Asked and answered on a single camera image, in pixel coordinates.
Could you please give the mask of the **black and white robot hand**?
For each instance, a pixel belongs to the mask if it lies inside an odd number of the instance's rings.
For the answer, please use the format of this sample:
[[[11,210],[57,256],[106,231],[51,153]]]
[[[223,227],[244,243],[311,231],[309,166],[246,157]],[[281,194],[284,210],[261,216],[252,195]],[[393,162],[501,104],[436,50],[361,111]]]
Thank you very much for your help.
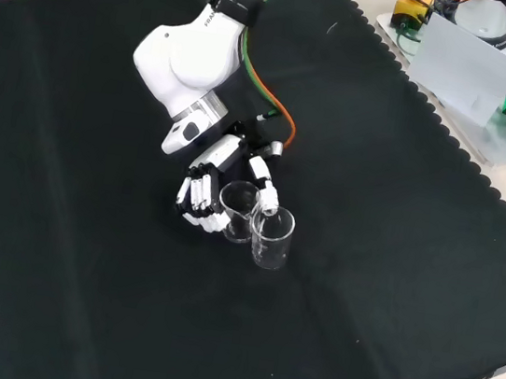
[[[244,161],[260,192],[258,209],[268,216],[273,215],[279,207],[279,199],[266,162],[280,158],[283,148],[280,141],[265,139],[254,122],[235,122],[190,164],[176,195],[177,212],[206,232],[222,232],[231,224],[231,218],[219,200],[220,179],[226,170]]]

